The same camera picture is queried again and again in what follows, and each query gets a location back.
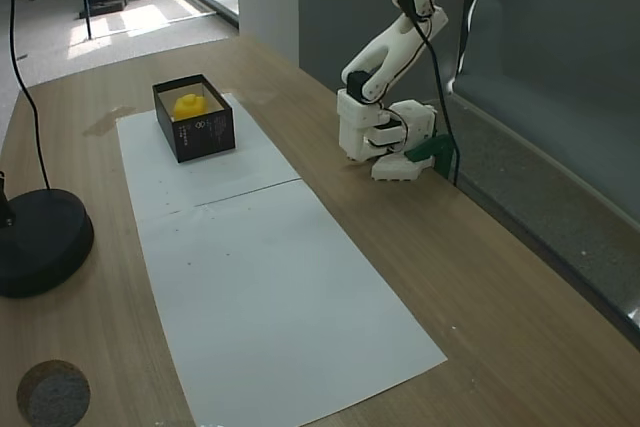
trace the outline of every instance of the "open box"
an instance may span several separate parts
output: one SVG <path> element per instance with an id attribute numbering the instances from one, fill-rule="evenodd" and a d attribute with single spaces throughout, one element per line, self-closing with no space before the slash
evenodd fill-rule
<path id="1" fill-rule="evenodd" d="M 173 119 L 174 105 L 185 95 L 203 96 L 204 114 Z M 178 162 L 234 149 L 233 111 L 222 95 L 203 75 L 194 75 L 153 86 L 156 115 Z"/>

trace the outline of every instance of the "white paper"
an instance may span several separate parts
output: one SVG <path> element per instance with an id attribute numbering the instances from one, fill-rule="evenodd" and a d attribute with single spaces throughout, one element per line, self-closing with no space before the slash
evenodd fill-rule
<path id="1" fill-rule="evenodd" d="M 196 425 L 303 425 L 445 360 L 303 181 L 139 233 Z"/>
<path id="2" fill-rule="evenodd" d="M 155 111 L 118 120 L 136 220 L 245 194 L 300 177 L 232 96 L 236 149 L 178 164 Z"/>

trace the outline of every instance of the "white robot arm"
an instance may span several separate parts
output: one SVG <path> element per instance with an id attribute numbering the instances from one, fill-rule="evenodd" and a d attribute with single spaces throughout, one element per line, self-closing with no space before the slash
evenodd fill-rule
<path id="1" fill-rule="evenodd" d="M 433 159 L 409 160 L 407 152 L 434 135 L 435 109 L 415 100 L 385 108 L 382 99 L 418 60 L 426 45 L 447 24 L 435 0 L 392 0 L 398 19 L 373 39 L 342 72 L 347 86 L 338 92 L 340 146 L 356 161 L 378 158 L 376 180 L 415 180 Z"/>

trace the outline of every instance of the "yellow toy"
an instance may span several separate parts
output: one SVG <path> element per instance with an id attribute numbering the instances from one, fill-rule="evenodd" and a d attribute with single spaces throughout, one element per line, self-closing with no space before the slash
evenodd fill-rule
<path id="1" fill-rule="evenodd" d="M 190 119 L 207 113 L 207 99 L 202 96 L 189 94 L 179 98 L 173 107 L 175 121 Z"/>

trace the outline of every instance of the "black lamp base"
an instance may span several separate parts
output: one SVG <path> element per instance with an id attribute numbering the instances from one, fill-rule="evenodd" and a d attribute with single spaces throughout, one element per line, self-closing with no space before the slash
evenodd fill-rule
<path id="1" fill-rule="evenodd" d="M 0 296 L 23 298 L 62 284 L 93 246 L 84 205 L 64 190 L 37 190 L 9 201 L 16 221 L 0 229 Z"/>

